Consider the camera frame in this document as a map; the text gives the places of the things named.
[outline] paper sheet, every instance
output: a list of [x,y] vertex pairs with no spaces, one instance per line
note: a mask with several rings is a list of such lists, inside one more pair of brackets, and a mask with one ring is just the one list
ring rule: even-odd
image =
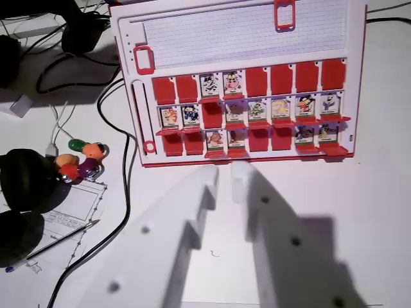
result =
[[[345,47],[347,0],[298,0],[295,29],[276,32],[274,5],[231,8],[144,22],[158,69]],[[291,19],[279,9],[279,23]]]
[[[100,201],[106,189],[105,184],[88,181],[71,186],[68,195],[59,206],[41,214],[44,218],[44,229],[40,243],[33,252],[90,220],[98,219],[103,212]],[[7,210],[10,209],[0,189],[0,212]],[[0,268],[1,279],[5,282],[3,287],[7,290],[3,294],[8,295],[2,298],[2,307],[37,308],[38,304],[40,307],[46,307],[51,291],[63,270],[83,255],[87,246],[85,235],[82,233],[68,239],[13,273],[5,273],[4,268]],[[24,237],[24,240],[25,245],[31,244],[30,236]]]

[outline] guess who game board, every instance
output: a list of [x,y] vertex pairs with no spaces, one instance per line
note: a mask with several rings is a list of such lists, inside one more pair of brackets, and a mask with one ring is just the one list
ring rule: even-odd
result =
[[354,155],[365,1],[110,13],[144,166]]

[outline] black ear cushion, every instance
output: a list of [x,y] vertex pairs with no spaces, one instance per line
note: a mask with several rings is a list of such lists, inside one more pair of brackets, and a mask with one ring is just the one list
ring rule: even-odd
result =
[[14,210],[0,214],[0,248],[19,246],[26,226],[23,215]]
[[54,166],[36,151],[14,149],[5,155],[0,185],[8,206],[19,212],[44,205],[56,184]]

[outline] white plastic frame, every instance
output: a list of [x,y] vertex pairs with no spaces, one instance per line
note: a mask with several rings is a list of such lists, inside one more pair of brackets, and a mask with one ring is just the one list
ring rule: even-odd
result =
[[[152,78],[178,76],[178,75],[195,75],[198,78],[199,74],[214,73],[230,70],[240,70],[249,67],[271,67],[277,64],[294,64],[305,61],[319,62],[319,76],[321,76],[322,62],[321,60],[332,58],[346,58],[346,77],[344,84],[344,101],[342,113],[343,116],[350,117],[344,131],[339,133],[340,145],[348,150],[348,153],[354,153],[356,122],[358,112],[358,100],[360,94],[360,81],[362,71],[362,55],[363,55],[363,40],[365,28],[365,0],[347,0],[347,31],[346,43],[344,49],[336,49],[330,51],[319,51],[313,53],[273,56],[268,58],[257,58],[252,60],[238,60],[231,62],[222,62],[217,64],[186,66],[172,69],[156,69],[153,74],[139,75],[136,69],[133,49],[136,46],[145,45],[146,38],[144,34],[144,21],[158,19],[163,17],[171,17],[182,14],[208,12],[212,10],[221,10],[227,8],[237,8],[241,6],[253,6],[259,4],[272,4],[272,0],[250,0],[250,1],[230,1],[230,0],[198,0],[194,3],[190,0],[174,0],[163,1],[159,6],[158,1],[147,3],[135,3],[124,6],[112,6],[111,24],[114,35],[116,36],[119,55],[123,67],[123,75],[127,89],[128,98],[130,101],[130,109],[134,126],[136,129],[137,141],[140,149],[141,162],[143,165],[157,165],[167,163],[195,163],[204,160],[206,148],[203,155],[185,155],[183,142],[183,155],[176,157],[167,157],[164,152],[161,136],[155,134],[161,130],[161,123],[153,121],[158,119],[158,106],[154,97]],[[293,89],[292,94],[296,94],[295,89],[295,65],[293,69]],[[270,95],[270,72],[268,76],[268,92]],[[317,92],[321,92],[320,80]],[[245,78],[243,78],[243,88],[245,90]],[[225,128],[225,117],[223,116],[223,129]],[[155,153],[147,153],[143,149],[144,141],[154,141],[156,146]],[[268,151],[250,152],[249,158],[276,158],[276,157],[295,157],[301,155],[292,145],[291,150],[272,151],[271,138],[269,138]]]

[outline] small hole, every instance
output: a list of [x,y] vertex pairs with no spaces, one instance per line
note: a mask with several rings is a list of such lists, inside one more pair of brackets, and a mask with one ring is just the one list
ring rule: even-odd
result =
[[150,228],[148,228],[147,226],[144,226],[143,228],[141,228],[141,233],[142,234],[150,233]]
[[113,293],[120,290],[120,284],[117,281],[112,281],[109,285],[109,292]]
[[269,198],[269,197],[267,197],[267,196],[262,196],[262,197],[261,197],[261,202],[267,204],[269,201],[270,201],[270,198]]
[[344,308],[345,307],[345,302],[342,298],[340,297],[334,297],[333,299],[333,304],[337,308]]
[[300,245],[301,245],[301,240],[300,240],[297,236],[293,236],[293,237],[291,238],[291,243],[292,243],[294,246],[300,246]]

